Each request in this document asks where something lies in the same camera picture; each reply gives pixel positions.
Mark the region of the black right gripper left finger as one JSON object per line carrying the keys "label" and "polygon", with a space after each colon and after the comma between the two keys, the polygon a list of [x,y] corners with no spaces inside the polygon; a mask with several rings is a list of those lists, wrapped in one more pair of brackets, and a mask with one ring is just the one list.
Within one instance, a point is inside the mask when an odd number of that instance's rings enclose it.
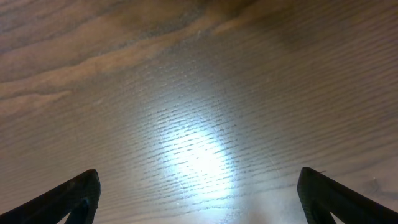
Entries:
{"label": "black right gripper left finger", "polygon": [[96,170],[90,169],[1,215],[1,223],[92,224],[101,195]]}

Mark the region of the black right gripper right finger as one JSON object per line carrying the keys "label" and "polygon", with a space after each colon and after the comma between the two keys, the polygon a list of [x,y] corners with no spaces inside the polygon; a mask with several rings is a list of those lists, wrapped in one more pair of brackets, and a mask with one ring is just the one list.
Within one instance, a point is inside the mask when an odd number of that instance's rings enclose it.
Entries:
{"label": "black right gripper right finger", "polygon": [[297,192],[308,223],[397,223],[397,212],[303,167]]}

